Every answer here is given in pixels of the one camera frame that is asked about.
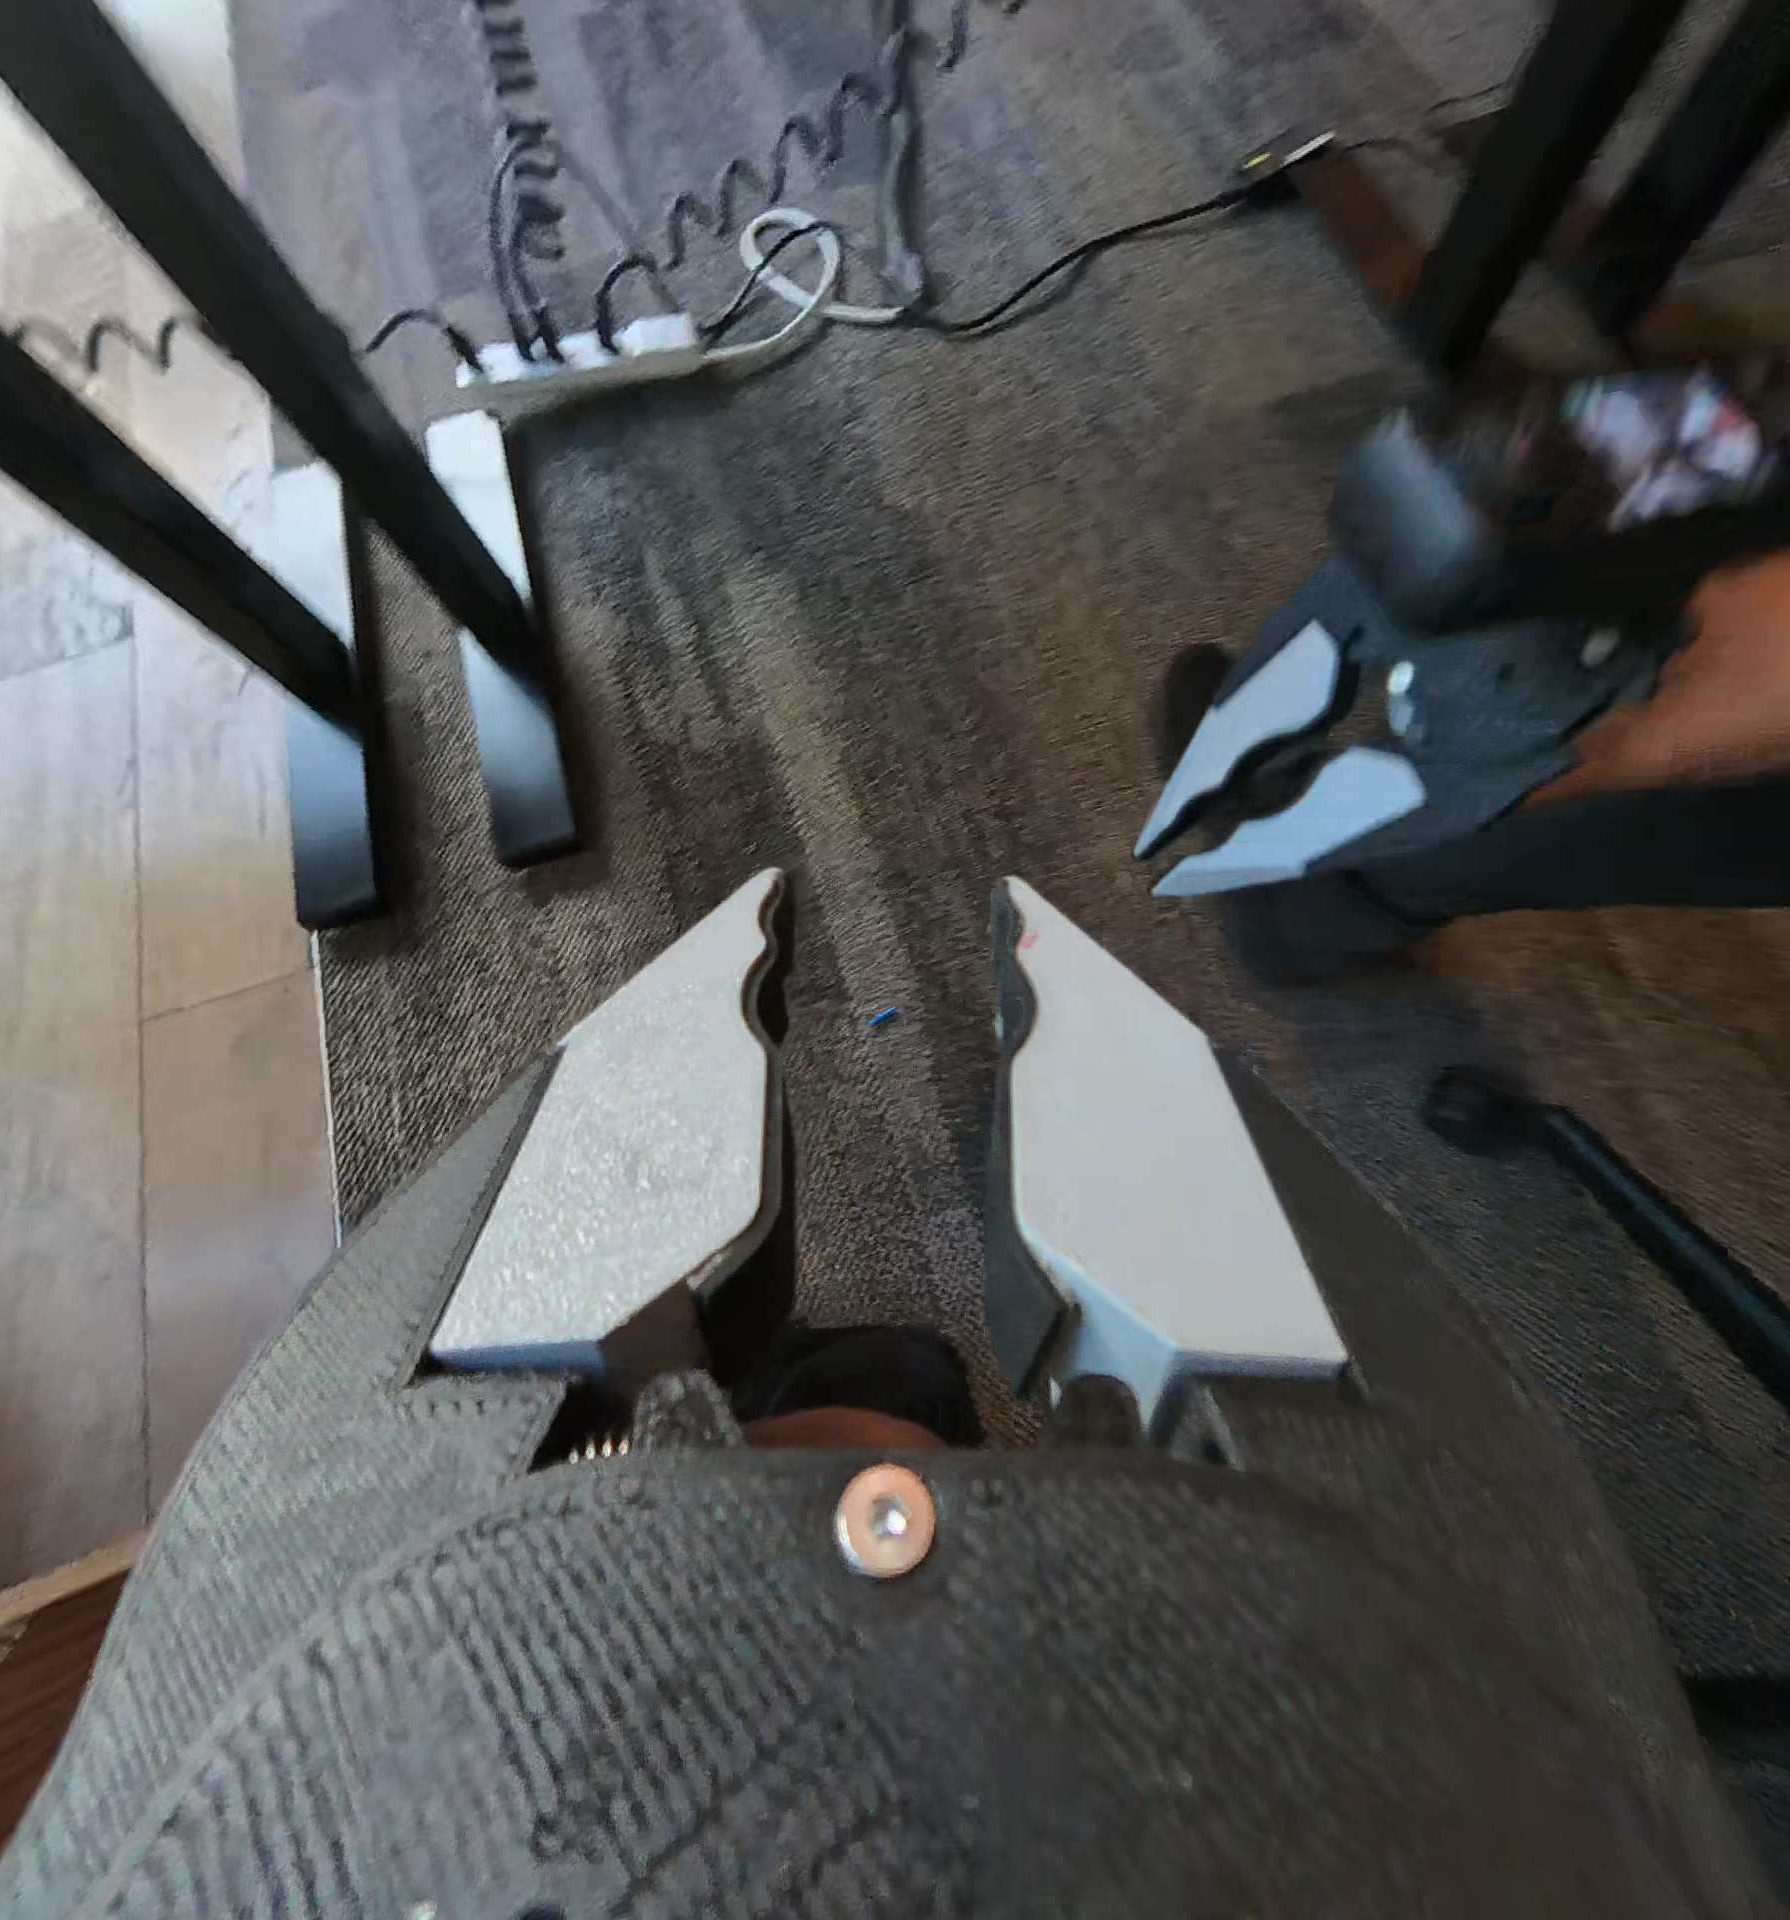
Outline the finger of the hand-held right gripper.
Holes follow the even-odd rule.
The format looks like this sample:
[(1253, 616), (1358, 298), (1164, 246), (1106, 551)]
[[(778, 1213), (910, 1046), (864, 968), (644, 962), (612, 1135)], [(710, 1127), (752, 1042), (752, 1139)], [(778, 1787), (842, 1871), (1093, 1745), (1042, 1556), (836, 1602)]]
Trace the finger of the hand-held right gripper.
[(1228, 785), (1246, 754), (1316, 731), (1334, 709), (1340, 673), (1340, 638), (1307, 621), (1250, 679), (1211, 700), (1153, 802), (1132, 853), (1159, 852), (1196, 802)]
[(1217, 847), (1182, 856), (1153, 898), (1211, 898), (1307, 878), (1326, 856), (1397, 824), (1426, 805), (1404, 754), (1350, 747), (1327, 759), (1282, 809), (1250, 818)]

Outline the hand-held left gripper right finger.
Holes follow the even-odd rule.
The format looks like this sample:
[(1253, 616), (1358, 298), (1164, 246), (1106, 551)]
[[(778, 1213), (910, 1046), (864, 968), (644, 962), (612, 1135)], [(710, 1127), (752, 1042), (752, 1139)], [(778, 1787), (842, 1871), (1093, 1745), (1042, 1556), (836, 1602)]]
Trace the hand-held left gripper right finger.
[(1157, 1441), (1195, 1380), (1340, 1380), (1346, 1335), (1217, 1046), (1023, 878), (987, 924), (984, 1326), (1012, 1395), (1109, 1380)]

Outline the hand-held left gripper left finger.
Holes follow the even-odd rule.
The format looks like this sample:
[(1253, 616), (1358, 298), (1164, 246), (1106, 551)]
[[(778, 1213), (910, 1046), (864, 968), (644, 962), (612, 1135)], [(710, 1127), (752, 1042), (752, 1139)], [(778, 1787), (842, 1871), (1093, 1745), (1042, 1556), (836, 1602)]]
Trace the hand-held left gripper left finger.
[(785, 870), (758, 870), (551, 1051), (428, 1358), (451, 1373), (681, 1373), (782, 1209), (763, 1030)]

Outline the black metal desk leg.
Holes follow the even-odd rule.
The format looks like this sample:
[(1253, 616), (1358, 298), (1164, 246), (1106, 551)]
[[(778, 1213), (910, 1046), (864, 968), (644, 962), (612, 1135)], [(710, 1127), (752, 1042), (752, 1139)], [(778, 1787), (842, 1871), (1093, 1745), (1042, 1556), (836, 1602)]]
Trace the black metal desk leg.
[(1599, 337), (1619, 342), (1790, 121), (1790, 2), (1747, 2), (1571, 265)]
[(345, 335), (112, 18), (99, 2), (0, 2), (0, 85), (467, 637), (466, 689), (499, 862), (527, 868), (575, 852), (548, 647), (524, 584), (428, 468)]
[(1459, 377), (1477, 366), (1682, 12), (1682, 2), (1555, 2), (1397, 314), (1426, 371)]
[(381, 911), (368, 721), (355, 642), (0, 330), (0, 477), (294, 700), (296, 918), (328, 931)]

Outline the person's right hand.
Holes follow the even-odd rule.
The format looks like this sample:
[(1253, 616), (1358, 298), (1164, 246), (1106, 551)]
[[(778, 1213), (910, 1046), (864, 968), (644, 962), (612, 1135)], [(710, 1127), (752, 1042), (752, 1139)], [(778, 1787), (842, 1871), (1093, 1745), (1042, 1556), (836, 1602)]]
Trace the person's right hand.
[(1586, 725), (1523, 809), (1790, 769), (1790, 548), (1712, 573), (1685, 612), (1654, 693)]

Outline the person's left hand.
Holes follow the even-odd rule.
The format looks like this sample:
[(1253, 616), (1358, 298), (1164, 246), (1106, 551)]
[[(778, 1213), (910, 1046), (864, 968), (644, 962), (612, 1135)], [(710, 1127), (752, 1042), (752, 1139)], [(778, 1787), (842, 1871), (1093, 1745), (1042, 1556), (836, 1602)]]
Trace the person's left hand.
[(916, 1419), (858, 1406), (806, 1406), (776, 1412), (742, 1427), (752, 1448), (829, 1448), (829, 1453), (938, 1453), (948, 1441)]

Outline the white power strip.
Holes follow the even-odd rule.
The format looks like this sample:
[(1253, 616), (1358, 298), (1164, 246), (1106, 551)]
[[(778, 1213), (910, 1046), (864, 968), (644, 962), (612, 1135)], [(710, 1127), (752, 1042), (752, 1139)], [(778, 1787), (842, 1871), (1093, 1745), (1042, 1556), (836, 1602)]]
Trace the white power strip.
[(634, 388), (707, 366), (707, 346), (686, 314), (647, 314), (617, 324), (604, 342), (596, 330), (561, 337), (559, 358), (524, 359), (512, 342), (476, 348), (473, 366), (457, 369), (457, 388), (492, 410), (527, 411), (575, 394)]

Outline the wooden bench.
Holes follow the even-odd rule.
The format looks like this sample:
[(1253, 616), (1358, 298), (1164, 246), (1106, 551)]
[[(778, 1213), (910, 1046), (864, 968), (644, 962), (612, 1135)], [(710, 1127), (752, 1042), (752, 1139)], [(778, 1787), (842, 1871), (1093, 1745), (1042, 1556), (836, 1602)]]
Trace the wooden bench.
[(0, 1591), (0, 1852), (85, 1698), (144, 1531)]

